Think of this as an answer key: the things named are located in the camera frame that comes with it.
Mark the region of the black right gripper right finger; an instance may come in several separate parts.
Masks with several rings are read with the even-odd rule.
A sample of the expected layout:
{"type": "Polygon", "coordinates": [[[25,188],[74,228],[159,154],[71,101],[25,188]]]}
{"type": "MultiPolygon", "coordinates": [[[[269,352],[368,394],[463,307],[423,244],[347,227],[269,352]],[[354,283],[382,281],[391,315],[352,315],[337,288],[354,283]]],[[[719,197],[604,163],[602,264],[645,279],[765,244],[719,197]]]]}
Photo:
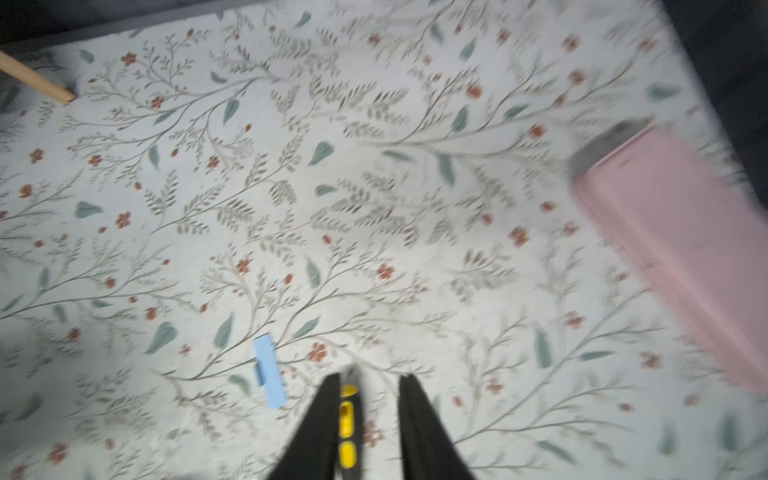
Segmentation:
{"type": "Polygon", "coordinates": [[[399,378],[398,426],[404,479],[474,478],[414,375],[399,378]]]}

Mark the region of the black yellow screwdriver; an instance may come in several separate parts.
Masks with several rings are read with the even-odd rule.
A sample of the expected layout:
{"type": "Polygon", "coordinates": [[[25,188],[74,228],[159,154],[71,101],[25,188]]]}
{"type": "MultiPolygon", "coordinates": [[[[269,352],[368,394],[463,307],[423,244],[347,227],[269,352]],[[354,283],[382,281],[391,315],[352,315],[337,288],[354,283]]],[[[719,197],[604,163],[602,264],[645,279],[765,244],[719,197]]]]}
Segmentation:
{"type": "Polygon", "coordinates": [[[360,480],[363,474],[364,408],[361,371],[357,365],[341,376],[337,464],[343,480],[360,480]]]}

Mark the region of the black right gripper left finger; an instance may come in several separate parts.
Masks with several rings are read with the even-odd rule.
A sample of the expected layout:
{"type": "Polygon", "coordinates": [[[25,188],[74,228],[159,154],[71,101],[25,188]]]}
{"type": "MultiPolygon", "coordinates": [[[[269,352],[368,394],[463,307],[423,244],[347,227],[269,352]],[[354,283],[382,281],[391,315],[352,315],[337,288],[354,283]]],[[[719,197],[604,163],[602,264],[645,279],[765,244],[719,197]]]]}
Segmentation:
{"type": "Polygon", "coordinates": [[[338,373],[326,376],[267,479],[335,478],[340,393],[341,376],[338,373]]]}

